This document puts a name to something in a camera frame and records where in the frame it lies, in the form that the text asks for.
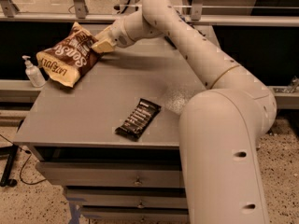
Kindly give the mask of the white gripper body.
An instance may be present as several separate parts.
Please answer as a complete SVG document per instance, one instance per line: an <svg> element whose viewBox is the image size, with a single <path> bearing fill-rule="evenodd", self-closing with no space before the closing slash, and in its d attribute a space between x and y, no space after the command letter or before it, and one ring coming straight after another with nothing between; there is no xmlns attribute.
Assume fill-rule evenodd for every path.
<svg viewBox="0 0 299 224"><path fill-rule="evenodd" d="M124 21L125 18L115 20L108 29L113 44L120 48L127 48L135 43L126 32Z"/></svg>

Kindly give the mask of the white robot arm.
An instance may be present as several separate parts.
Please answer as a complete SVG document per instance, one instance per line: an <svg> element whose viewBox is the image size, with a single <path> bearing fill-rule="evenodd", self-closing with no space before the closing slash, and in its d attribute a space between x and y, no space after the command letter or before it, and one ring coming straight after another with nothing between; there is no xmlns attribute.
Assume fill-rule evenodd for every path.
<svg viewBox="0 0 299 224"><path fill-rule="evenodd" d="M205 87L179 119L190 224L270 224L256 146L277 115L273 92L186 23L169 0L143 0L97 34L93 49L111 52L160 34Z"/></svg>

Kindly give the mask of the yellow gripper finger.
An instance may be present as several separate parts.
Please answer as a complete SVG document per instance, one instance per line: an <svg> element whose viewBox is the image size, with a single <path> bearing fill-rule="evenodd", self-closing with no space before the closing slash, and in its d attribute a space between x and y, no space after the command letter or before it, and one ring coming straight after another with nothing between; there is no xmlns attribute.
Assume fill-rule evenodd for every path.
<svg viewBox="0 0 299 224"><path fill-rule="evenodd" d="M97 53L110 53L115 49L115 45L111 40L104 39L94 43L92 49Z"/></svg>
<svg viewBox="0 0 299 224"><path fill-rule="evenodd" d="M99 32L95 38L100 41L111 37L111 26L106 27L103 31Z"/></svg>

